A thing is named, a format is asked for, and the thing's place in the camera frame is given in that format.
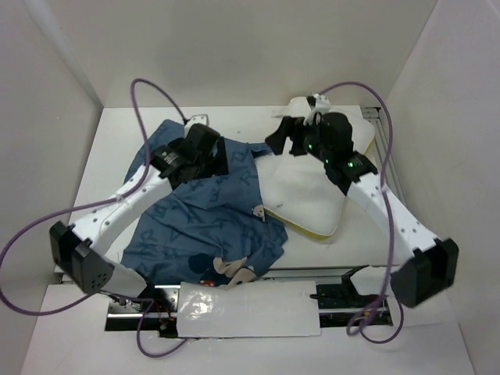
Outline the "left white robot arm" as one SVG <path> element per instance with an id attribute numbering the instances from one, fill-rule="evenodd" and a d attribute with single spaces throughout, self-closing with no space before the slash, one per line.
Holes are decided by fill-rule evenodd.
<path id="1" fill-rule="evenodd" d="M 111 197 L 69 226 L 58 222 L 49 231 L 55 264 L 87 295 L 125 298 L 138 312 L 151 308 L 154 286 L 140 273 L 107 257 L 113 242 L 149 207 L 191 180 L 206 178 L 213 166 L 220 134 L 206 115 L 193 116 L 184 136 L 158 147 L 148 165 Z"/>

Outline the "blue letter print pillowcase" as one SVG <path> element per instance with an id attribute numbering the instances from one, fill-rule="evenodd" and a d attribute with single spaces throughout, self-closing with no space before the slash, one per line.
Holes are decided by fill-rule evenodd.
<path id="1" fill-rule="evenodd" d="M 262 205 L 255 159 L 264 143 L 227 139 L 228 172 L 182 184 L 145 211 L 121 264 L 154 284 L 232 288 L 268 272 L 284 254 L 284 225 Z"/>

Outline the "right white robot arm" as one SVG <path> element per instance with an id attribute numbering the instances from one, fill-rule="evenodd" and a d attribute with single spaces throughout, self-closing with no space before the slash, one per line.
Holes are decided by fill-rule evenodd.
<path id="1" fill-rule="evenodd" d="M 399 266 L 383 284 L 391 286 L 404 306 L 414 308 L 454 284 L 458 245 L 451 238 L 440 239 L 398 200 L 375 165 L 355 150 L 346 115 L 316 114 L 312 123 L 285 116 L 265 142 L 280 155 L 287 140 L 291 155 L 309 154 L 321 161 L 328 180 L 387 234 L 389 256 Z"/>

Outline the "white pillow yellow edge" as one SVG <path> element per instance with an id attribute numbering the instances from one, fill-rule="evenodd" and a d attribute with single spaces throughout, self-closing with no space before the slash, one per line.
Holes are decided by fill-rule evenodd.
<path id="1" fill-rule="evenodd" d="M 310 155 L 260 156 L 255 161 L 261 210 L 302 234 L 327 239 L 336 231 L 345 196 Z"/>

